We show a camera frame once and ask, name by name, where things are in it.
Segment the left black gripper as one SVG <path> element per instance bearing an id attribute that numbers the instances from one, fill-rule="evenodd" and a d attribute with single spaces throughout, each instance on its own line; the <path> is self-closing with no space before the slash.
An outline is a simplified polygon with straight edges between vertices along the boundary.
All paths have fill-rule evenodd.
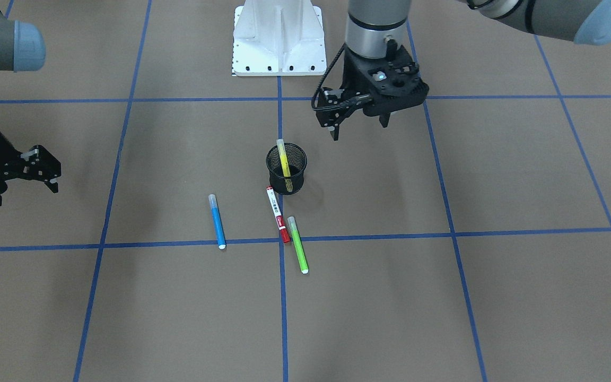
<path id="1" fill-rule="evenodd" d="M 343 102 L 366 97 L 356 106 L 366 115 L 380 115 L 381 127 L 387 128 L 390 113 L 417 106 L 417 64 L 403 46 L 390 61 L 363 58 L 347 48 L 342 89 Z M 339 140 L 343 120 L 343 114 L 332 114 L 329 118 L 333 141 Z"/>

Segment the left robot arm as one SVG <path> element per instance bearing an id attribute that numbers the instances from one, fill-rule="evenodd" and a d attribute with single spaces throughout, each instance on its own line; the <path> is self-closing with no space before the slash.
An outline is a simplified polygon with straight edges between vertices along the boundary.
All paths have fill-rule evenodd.
<path id="1" fill-rule="evenodd" d="M 453 1 L 456 21 L 466 14 L 531 36 L 577 45 L 611 42 L 611 1 Z M 429 86 L 412 58 L 409 32 L 426 31 L 439 45 L 457 22 L 444 1 L 350 1 L 346 34 L 337 52 L 343 79 L 335 89 L 318 85 L 312 110 L 337 140 L 344 119 L 356 110 L 386 127 L 396 111 L 419 106 Z"/>

